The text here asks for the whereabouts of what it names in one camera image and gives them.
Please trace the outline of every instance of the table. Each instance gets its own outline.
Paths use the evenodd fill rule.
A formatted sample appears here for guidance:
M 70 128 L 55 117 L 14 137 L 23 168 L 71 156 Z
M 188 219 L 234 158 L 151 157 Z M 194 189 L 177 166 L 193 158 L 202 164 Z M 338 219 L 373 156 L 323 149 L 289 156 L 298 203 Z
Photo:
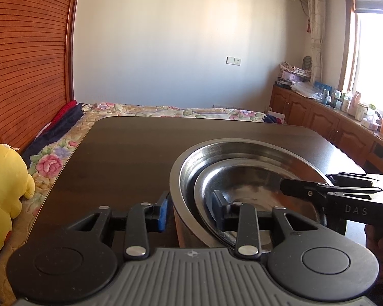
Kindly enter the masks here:
M 191 118 L 108 117 L 97 121 L 68 160 L 29 235 L 34 240 L 101 205 L 129 210 L 155 202 L 169 189 L 174 161 L 189 147 L 219 138 L 247 138 L 290 150 L 323 173 L 363 170 L 305 127 Z M 362 240 L 360 225 L 351 229 Z M 149 234 L 151 248 L 176 247 L 173 215 L 164 233 Z

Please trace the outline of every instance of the cabinet door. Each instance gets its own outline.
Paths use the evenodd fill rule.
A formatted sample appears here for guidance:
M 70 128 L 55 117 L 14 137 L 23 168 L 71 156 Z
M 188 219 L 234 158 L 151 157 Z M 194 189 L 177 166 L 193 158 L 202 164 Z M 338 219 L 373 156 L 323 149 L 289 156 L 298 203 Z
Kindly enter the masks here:
M 302 98 L 298 94 L 292 94 L 288 103 L 289 113 L 286 119 L 287 124 L 305 126 L 311 110 L 309 99 Z
M 272 97 L 270 107 L 273 112 L 280 114 L 286 114 L 287 103 L 289 101 L 289 92 L 278 86 L 274 86 L 272 89 Z
M 314 105 L 310 112 L 307 126 L 309 129 L 318 132 L 322 137 L 333 142 L 334 133 L 339 124 L 339 117 L 328 108 Z
M 360 166 L 364 165 L 373 142 L 368 131 L 346 120 L 340 122 L 335 145 Z

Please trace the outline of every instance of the yellow plush toy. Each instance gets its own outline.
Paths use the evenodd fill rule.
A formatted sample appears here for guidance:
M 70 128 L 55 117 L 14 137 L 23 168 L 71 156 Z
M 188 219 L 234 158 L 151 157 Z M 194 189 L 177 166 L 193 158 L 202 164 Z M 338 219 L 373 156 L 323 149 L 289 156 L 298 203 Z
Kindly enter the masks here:
M 0 144 L 0 250 L 11 231 L 11 219 L 21 212 L 20 198 L 31 199 L 35 184 L 21 156 L 10 146 Z

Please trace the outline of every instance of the crosshair logo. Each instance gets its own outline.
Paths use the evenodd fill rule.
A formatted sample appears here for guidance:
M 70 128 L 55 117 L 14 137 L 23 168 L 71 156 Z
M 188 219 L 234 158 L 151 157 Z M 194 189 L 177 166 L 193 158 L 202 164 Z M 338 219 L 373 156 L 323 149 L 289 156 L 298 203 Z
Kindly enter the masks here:
M 198 256 L 198 253 L 194 250 L 191 250 L 191 251 L 187 252 L 186 254 L 191 258 Z

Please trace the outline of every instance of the gray ribbed panel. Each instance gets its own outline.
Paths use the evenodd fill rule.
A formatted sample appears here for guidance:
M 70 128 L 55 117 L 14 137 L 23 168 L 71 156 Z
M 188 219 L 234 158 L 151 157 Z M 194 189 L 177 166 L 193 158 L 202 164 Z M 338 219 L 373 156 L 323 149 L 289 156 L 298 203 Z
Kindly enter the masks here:
M 16 306 L 32 306 L 19 300 Z M 311 306 L 275 286 L 262 266 L 225 248 L 160 248 L 127 263 L 108 288 L 76 306 Z M 367 298 L 335 306 L 373 306 Z

